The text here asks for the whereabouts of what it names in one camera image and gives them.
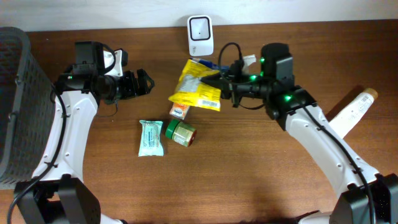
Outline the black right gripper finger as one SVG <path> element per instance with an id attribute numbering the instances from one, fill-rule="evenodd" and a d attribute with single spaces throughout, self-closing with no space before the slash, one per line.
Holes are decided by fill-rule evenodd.
<path id="1" fill-rule="evenodd" d="M 231 76 L 231 72 L 229 69 L 222 70 L 214 70 L 210 73 L 211 77 L 226 77 L 229 78 Z"/>
<path id="2" fill-rule="evenodd" d="M 220 76 L 202 77 L 200 81 L 204 84 L 221 90 L 222 99 L 229 100 L 232 97 L 231 90 L 229 89 L 229 83 Z"/>

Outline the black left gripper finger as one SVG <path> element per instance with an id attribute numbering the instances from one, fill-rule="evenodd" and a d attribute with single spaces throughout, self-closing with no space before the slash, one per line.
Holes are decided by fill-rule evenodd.
<path id="1" fill-rule="evenodd" d="M 155 87 L 154 80 L 147 74 L 144 69 L 137 70 L 137 82 L 138 82 L 138 95 L 147 95 Z"/>
<path id="2" fill-rule="evenodd" d="M 135 82 L 134 72 L 126 71 L 123 73 L 123 98 L 134 98 L 136 96 Z"/>

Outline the yellow snack bag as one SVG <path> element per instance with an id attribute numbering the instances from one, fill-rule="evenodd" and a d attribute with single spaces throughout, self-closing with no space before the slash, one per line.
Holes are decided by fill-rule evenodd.
<path id="1" fill-rule="evenodd" d="M 194 106 L 208 110 L 221 110 L 221 90 L 201 81 L 203 77 L 218 74 L 203 64 L 188 59 L 178 79 L 174 93 L 168 97 L 173 103 Z"/>

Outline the orange small carton box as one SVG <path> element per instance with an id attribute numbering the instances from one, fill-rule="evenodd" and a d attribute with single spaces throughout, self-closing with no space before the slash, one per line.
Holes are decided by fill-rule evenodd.
<path id="1" fill-rule="evenodd" d="M 179 103 L 173 103 L 169 115 L 172 115 L 175 118 L 184 120 L 186 115 L 188 114 L 188 111 L 190 109 L 190 106 L 188 105 L 183 105 Z"/>

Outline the teal wipes packet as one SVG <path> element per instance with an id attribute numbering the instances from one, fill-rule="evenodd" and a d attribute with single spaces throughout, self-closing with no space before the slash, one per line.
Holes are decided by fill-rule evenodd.
<path id="1" fill-rule="evenodd" d="M 142 125 L 142 134 L 138 156 L 163 156 L 164 148 L 160 141 L 163 122 L 147 120 L 139 122 Z"/>

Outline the green lid jar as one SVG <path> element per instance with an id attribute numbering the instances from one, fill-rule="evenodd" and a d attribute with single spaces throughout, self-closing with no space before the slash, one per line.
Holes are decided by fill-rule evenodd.
<path id="1" fill-rule="evenodd" d="M 165 136 L 168 139 L 185 147 L 189 147 L 193 143 L 196 134 L 197 130 L 193 126 L 177 119 L 171 120 L 165 131 Z"/>

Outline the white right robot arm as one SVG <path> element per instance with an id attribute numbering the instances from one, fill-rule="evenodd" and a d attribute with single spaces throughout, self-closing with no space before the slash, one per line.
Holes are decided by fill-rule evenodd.
<path id="1" fill-rule="evenodd" d="M 317 101 L 295 84 L 289 46 L 271 43 L 261 49 L 261 72 L 244 73 L 240 56 L 228 70 L 201 82 L 221 90 L 233 107 L 259 98 L 266 113 L 296 139 L 329 180 L 338 201 L 331 212 L 314 211 L 296 223 L 397 223 L 397 175 L 382 175 L 362 160 L 332 129 Z"/>

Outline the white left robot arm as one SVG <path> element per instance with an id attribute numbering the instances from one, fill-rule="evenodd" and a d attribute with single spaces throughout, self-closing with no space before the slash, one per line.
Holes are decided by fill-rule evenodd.
<path id="1" fill-rule="evenodd" d="M 127 71 L 128 54 L 100 42 L 75 44 L 76 60 L 54 82 L 28 50 L 16 81 L 1 92 L 1 183 L 15 186 L 7 217 L 26 223 L 113 223 L 83 182 L 88 133 L 101 102 L 146 95 L 145 70 Z"/>

